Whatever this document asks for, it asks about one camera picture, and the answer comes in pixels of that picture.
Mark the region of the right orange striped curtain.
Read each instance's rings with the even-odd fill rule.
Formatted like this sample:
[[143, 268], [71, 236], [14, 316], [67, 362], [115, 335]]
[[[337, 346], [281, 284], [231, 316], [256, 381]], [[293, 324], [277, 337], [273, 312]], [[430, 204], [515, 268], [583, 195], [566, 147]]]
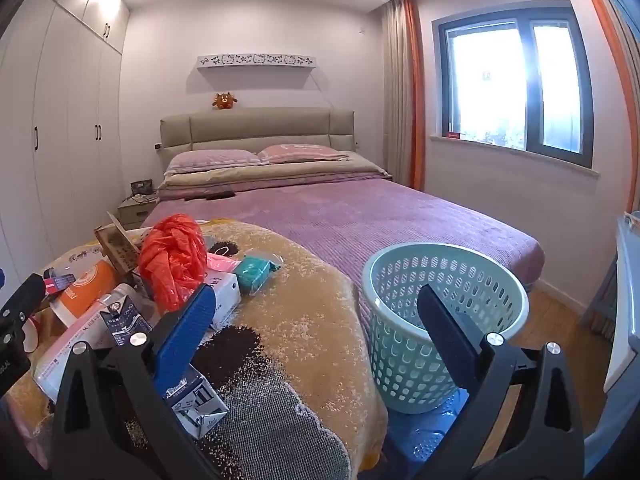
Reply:
[[611, 55], [628, 127], [625, 210], [639, 208], [639, 34], [620, 0], [590, 0]]

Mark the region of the red plastic bag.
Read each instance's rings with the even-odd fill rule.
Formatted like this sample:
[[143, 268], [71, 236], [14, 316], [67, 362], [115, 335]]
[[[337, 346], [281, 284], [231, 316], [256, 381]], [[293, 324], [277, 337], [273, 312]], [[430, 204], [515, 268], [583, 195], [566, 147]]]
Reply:
[[205, 278], [206, 247], [200, 226], [187, 214], [157, 222], [138, 259], [160, 315], [180, 310]]

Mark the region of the blue plastic stool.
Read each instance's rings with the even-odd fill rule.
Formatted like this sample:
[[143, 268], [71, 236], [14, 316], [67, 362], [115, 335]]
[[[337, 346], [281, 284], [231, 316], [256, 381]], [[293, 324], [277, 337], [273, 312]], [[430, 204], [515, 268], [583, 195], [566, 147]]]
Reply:
[[389, 411], [382, 479], [412, 479], [442, 442], [468, 397], [458, 389], [438, 408], [423, 414]]

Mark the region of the right pink pillow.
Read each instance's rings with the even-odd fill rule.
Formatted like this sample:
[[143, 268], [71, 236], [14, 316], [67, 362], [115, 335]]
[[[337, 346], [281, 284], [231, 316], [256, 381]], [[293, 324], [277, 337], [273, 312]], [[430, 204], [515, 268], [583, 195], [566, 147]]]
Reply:
[[347, 154], [317, 144], [276, 144], [264, 148], [257, 157], [266, 164], [290, 164], [291, 162], [324, 162], [341, 160]]

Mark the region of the beige nightstand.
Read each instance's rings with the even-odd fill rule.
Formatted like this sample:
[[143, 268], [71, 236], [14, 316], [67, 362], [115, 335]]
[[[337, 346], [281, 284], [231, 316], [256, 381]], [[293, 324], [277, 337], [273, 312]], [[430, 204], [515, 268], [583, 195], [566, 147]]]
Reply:
[[117, 219], [126, 230], [139, 229], [157, 204], [155, 194], [130, 196], [118, 206]]

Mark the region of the teal tissue pack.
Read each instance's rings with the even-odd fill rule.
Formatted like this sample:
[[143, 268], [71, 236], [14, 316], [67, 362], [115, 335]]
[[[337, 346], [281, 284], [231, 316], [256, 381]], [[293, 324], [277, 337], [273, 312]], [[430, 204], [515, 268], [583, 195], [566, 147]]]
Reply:
[[280, 264], [255, 256], [246, 256], [235, 267], [233, 274], [244, 294], [255, 295], [262, 289], [271, 274], [280, 269]]

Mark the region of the white wardrobe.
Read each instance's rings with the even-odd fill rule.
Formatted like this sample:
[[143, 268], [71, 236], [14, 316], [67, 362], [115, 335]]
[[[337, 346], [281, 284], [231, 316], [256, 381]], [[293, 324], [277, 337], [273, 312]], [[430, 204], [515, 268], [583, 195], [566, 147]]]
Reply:
[[1, 18], [1, 297], [124, 197], [122, 0], [17, 0]]

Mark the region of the brown cardboard box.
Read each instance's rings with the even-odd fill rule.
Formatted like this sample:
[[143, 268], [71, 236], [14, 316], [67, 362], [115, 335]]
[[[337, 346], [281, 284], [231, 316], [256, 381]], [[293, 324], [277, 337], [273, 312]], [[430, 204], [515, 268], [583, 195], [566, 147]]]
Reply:
[[94, 237], [117, 273], [126, 275], [138, 266], [140, 249], [130, 240], [114, 214], [109, 212], [107, 215], [111, 222], [95, 228]]

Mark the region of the orange plush toy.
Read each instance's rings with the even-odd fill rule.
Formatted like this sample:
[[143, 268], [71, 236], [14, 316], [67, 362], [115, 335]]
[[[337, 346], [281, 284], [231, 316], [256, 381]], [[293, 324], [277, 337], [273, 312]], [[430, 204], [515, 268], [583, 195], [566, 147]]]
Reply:
[[232, 110], [238, 99], [231, 92], [216, 93], [212, 107], [217, 110]]

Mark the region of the dark blue milk carton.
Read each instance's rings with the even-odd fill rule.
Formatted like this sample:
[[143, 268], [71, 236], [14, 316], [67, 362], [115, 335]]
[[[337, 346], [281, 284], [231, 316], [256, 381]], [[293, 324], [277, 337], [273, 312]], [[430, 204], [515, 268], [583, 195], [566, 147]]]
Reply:
[[[118, 346], [129, 342], [136, 333], [149, 336], [152, 330], [129, 296], [109, 304], [100, 315]], [[186, 368], [177, 385], [165, 391], [163, 398], [184, 430], [196, 440], [203, 439], [228, 414], [227, 405], [205, 376], [192, 365]]]

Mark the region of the pink pillow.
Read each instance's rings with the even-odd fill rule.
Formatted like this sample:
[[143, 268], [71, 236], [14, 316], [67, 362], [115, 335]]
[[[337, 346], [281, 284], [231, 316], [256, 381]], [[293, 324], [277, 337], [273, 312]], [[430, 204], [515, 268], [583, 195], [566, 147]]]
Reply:
[[244, 150], [188, 151], [171, 159], [165, 176], [234, 167], [262, 166], [263, 164], [264, 162], [257, 155]]
[[257, 157], [266, 164], [290, 164], [291, 162], [324, 162], [341, 160], [347, 154], [317, 144], [276, 144], [264, 148]]

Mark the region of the orange white food pouch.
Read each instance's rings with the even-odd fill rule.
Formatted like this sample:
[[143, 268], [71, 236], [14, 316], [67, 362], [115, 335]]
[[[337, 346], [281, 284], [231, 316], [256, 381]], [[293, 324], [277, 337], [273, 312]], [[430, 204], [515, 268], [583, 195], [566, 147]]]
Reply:
[[50, 301], [66, 326], [73, 325], [95, 302], [118, 284], [118, 274], [99, 244], [78, 246], [54, 260], [50, 269], [58, 278], [72, 274], [75, 281]]

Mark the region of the white desk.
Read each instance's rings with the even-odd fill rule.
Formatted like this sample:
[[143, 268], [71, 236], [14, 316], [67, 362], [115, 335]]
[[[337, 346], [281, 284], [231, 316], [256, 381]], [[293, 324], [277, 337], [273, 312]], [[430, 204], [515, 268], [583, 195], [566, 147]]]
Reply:
[[594, 474], [639, 415], [639, 214], [617, 220], [613, 345], [603, 392], [606, 402], [596, 430], [586, 439], [586, 473]]

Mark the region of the dark framed window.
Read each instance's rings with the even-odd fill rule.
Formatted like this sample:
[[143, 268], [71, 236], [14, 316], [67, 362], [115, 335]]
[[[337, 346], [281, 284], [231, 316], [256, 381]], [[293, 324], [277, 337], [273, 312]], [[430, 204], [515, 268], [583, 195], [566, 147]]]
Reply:
[[440, 136], [591, 167], [591, 76], [569, 1], [442, 18], [434, 41]]

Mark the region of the white cardboard box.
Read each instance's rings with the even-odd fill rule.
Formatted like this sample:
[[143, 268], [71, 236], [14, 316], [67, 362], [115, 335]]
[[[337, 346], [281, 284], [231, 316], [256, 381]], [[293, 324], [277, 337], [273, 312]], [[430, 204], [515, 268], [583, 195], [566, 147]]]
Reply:
[[204, 283], [215, 292], [216, 307], [214, 317], [209, 327], [221, 330], [234, 317], [235, 310], [241, 303], [241, 292], [236, 275], [208, 270]]

